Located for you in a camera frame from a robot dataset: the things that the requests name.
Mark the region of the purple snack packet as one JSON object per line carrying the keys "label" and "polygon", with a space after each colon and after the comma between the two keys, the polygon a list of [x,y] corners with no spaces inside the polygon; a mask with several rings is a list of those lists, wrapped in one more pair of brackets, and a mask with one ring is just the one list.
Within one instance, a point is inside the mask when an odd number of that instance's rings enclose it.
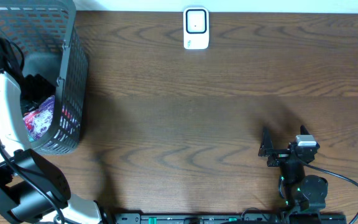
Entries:
{"label": "purple snack packet", "polygon": [[30,142],[40,139],[52,123],[55,96],[48,97],[40,106],[23,117]]}

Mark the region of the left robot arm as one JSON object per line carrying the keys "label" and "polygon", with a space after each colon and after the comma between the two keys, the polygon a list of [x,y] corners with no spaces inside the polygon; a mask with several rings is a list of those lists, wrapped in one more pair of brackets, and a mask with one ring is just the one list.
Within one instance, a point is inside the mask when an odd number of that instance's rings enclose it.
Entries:
{"label": "left robot arm", "polygon": [[99,205],[71,193],[63,172],[31,148],[13,44],[0,38],[0,215],[9,223],[107,223]]}

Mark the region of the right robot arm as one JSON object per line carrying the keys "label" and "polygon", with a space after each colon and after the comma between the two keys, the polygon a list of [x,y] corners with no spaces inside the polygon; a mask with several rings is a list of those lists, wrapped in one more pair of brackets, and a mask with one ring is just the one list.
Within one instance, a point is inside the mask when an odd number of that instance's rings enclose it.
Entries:
{"label": "right robot arm", "polygon": [[269,167],[279,167],[279,194],[286,202],[280,210],[282,223],[321,223],[319,211],[326,207],[328,181],[317,175],[306,175],[304,166],[314,161],[319,144],[304,126],[285,149],[274,149],[271,135],[263,128],[258,156],[267,158]]}

